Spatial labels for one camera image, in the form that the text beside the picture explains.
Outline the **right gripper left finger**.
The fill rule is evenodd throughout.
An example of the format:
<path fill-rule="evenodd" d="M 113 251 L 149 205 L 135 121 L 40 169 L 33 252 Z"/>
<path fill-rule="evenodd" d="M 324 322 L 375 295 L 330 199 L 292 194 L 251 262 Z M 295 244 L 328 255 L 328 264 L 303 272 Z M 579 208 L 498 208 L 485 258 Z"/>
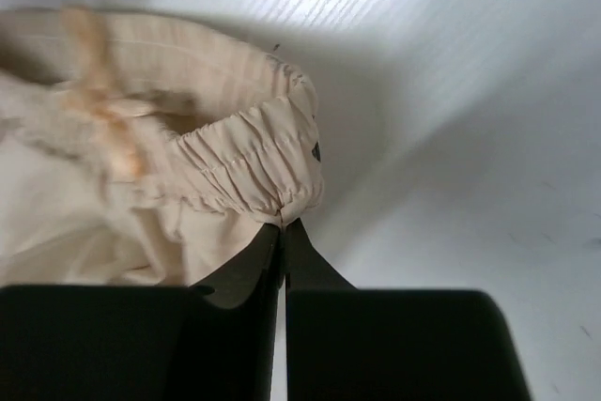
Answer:
<path fill-rule="evenodd" d="M 5 400 L 267 400 L 280 231 L 190 286 L 10 285 Z"/>

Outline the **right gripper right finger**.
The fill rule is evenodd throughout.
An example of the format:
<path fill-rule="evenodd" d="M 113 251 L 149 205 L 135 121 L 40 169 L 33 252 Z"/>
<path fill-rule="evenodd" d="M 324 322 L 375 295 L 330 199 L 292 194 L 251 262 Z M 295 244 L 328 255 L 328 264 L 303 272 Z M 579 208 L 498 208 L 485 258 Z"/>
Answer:
<path fill-rule="evenodd" d="M 359 289 L 284 232 L 291 400 L 527 400 L 506 320 L 474 289 Z"/>

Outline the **beige trousers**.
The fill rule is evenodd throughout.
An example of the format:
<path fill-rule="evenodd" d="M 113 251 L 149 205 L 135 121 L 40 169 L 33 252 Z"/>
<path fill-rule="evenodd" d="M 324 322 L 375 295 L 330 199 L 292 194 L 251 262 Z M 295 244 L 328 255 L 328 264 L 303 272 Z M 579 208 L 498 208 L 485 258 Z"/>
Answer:
<path fill-rule="evenodd" d="M 1 14 L 1 282 L 191 285 L 324 191 L 297 68 L 199 23 Z"/>

